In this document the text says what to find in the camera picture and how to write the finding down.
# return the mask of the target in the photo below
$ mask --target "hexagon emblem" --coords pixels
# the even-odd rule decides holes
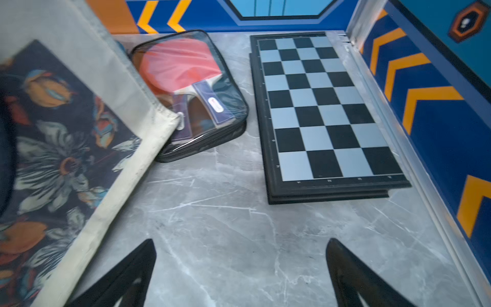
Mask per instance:
[[[457,43],[468,39],[482,29],[489,11],[490,7],[484,2],[474,2],[457,14],[448,35]]]

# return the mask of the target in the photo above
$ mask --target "chessboard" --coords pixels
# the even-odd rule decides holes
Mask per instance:
[[[324,32],[251,36],[270,204],[410,187]]]

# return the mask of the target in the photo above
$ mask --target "marble table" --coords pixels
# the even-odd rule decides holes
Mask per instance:
[[[473,306],[415,188],[392,190],[388,199],[268,205],[249,35],[210,34],[250,106],[247,131],[154,163],[75,295],[152,238],[157,261],[147,307],[336,306],[325,259],[334,237],[417,306]],[[129,48],[151,37],[117,39]]]

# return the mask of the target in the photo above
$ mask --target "floral fabric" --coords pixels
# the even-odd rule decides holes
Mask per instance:
[[[0,65],[17,173],[0,219],[0,307],[29,306],[140,144],[39,41]]]

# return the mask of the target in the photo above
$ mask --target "orange chevron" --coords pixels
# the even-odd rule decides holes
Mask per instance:
[[[150,22],[150,18],[152,18],[153,12],[157,7],[158,1],[147,1],[145,6],[143,7],[143,11],[141,12],[140,18],[136,23],[140,28],[145,30],[148,34],[157,34],[158,32],[152,28],[148,23]]]
[[[375,75],[375,72],[377,71],[377,61],[379,60],[380,46],[395,41],[396,39],[404,37],[405,35],[406,33],[404,33],[401,28],[397,28],[373,40],[372,59],[370,61],[370,70],[372,71],[373,75]]]
[[[491,198],[491,182],[467,175],[457,219],[469,238],[472,236],[484,196]]]
[[[387,16],[387,12],[384,9],[382,9],[382,11],[380,12],[379,16],[377,17],[377,20],[379,20],[379,19],[381,19],[381,18],[383,18],[385,16]]]
[[[431,63],[428,58],[422,54],[418,53],[411,56],[405,56],[398,58],[389,62],[389,67],[387,69],[387,78],[385,79],[385,96],[390,101],[392,99],[392,90],[394,89],[394,80],[396,78],[396,71],[403,68],[423,65]]]
[[[408,89],[402,125],[409,135],[411,134],[412,122],[414,121],[418,100],[464,100],[464,98],[453,86]]]
[[[191,4],[191,0],[180,0],[176,8],[174,9],[174,12],[172,13],[172,15],[169,18],[169,21],[167,22],[168,26],[171,27],[174,31],[176,32],[186,31],[179,24],[179,22],[181,21],[181,18],[183,17],[184,13],[186,12],[190,4]]]

